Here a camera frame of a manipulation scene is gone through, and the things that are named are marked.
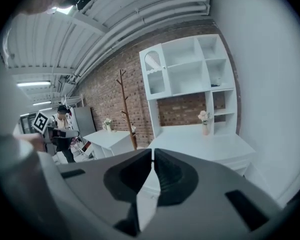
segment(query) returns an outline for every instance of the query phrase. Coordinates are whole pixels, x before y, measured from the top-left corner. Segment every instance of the potted plant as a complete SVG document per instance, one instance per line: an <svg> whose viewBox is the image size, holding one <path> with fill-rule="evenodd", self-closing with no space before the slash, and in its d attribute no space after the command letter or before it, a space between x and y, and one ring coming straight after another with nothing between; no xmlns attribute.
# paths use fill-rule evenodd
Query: potted plant
<svg viewBox="0 0 300 240"><path fill-rule="evenodd" d="M106 129L109 133L111 133L111 123L112 123L112 120L110 118L106 118L104 120L104 124L106 126Z"/></svg>
<svg viewBox="0 0 300 240"><path fill-rule="evenodd" d="M198 118L202 122L202 129L203 129L203 135L208 135L208 120L210 119L210 113L207 113L206 111L202 110L200 114L198 115Z"/></svg>

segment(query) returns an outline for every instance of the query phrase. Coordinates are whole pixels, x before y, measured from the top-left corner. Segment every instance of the door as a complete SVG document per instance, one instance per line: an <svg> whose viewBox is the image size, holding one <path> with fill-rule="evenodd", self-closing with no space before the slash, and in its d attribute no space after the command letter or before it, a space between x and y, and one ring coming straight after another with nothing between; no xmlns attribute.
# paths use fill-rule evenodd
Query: door
<svg viewBox="0 0 300 240"><path fill-rule="evenodd" d="M147 100L170 97L171 88L161 44L145 49L139 54Z"/></svg>

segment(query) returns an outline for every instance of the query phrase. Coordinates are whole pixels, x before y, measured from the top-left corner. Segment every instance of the wooden coat rack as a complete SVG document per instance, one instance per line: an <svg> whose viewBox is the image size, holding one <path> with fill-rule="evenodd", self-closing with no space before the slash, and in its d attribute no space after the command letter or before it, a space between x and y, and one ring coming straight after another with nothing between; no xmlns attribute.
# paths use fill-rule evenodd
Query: wooden coat rack
<svg viewBox="0 0 300 240"><path fill-rule="evenodd" d="M132 133L132 129L131 129L131 123L130 123L130 118L129 118L129 113L128 113L128 108L127 108L127 99L128 97L125 96L125 90L124 90L124 83L122 81L122 76L126 73L126 71L124 71L122 73L121 69L119 69L119 75L120 75L120 81L118 79L116 79L116 81L119 83L119 85L121 86L121 93L122 93L122 99L123 99L123 105L124 105L124 111L121 110L121 113L125 114L126 116L126 122L128 124L128 129L130 132L130 138L133 144L133 148L134 150L137 150L137 143L136 140L134 138L134 135Z"/></svg>

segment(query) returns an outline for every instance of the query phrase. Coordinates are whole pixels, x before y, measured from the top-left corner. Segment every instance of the white shelving unit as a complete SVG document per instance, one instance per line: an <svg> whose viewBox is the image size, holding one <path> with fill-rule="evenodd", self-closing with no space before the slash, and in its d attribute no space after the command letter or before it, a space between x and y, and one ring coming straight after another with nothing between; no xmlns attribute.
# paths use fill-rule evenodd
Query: white shelving unit
<svg viewBox="0 0 300 240"><path fill-rule="evenodd" d="M170 149L216 161L243 174L254 150L236 135L235 79L220 36L185 37L157 44L139 55L155 137L149 148ZM211 115L208 136L203 136L199 120L195 125L160 125L158 99L201 92L205 94L206 110ZM224 96L223 108L214 107L217 95ZM218 117L222 117L222 121L215 122Z"/></svg>

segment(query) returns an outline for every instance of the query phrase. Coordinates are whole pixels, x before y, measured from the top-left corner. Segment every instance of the white ceiling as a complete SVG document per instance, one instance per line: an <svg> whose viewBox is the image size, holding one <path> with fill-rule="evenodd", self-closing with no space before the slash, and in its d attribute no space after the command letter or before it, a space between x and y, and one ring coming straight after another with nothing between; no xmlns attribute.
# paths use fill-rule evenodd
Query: white ceiling
<svg viewBox="0 0 300 240"><path fill-rule="evenodd" d="M207 11L185 11L172 15L171 17L174 18L169 19L166 16L151 23L145 23L140 17L137 22L143 21L142 26L121 36L113 44L110 43L113 37L136 23L136 21L131 22L125 28L112 34L111 30L120 26L124 20L138 14L137 11L167 1L172 0L92 0L82 11L78 12L76 8L73 8L68 15L58 11L55 14L18 15L12 22L8 37L9 70L17 82L50 80L51 87L27 87L24 90L33 103L54 101L53 107L55 107L62 96L57 92L60 78L79 82L107 56L138 36L159 28L162 24L173 24L180 20L199 20L203 18L203 13L207 14ZM203 5L203 3L177 3L169 9L198 5ZM166 10L163 7L147 16ZM111 36L105 39L104 36L108 32ZM102 52L102 56L95 58L94 48L99 41L102 41L100 44L104 46L110 45L111 47L117 44L117 47ZM85 74L74 76L78 68L84 70Z"/></svg>

